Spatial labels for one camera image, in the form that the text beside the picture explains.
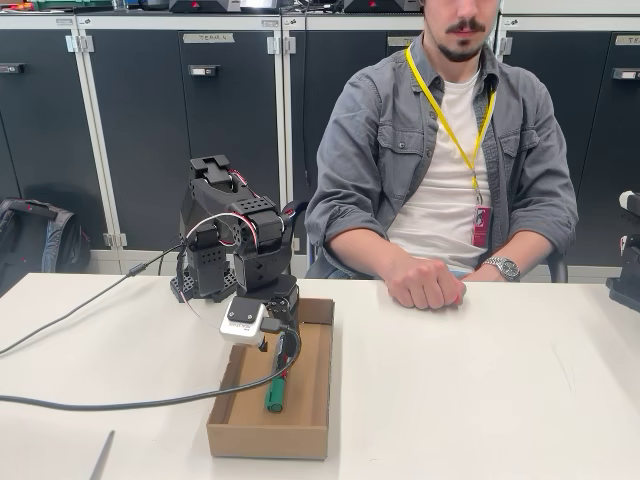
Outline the person's right hand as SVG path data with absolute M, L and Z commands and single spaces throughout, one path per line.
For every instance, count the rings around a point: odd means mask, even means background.
M 460 305 L 466 293 L 463 282 L 440 260 L 401 257 L 381 277 L 389 294 L 407 308 Z

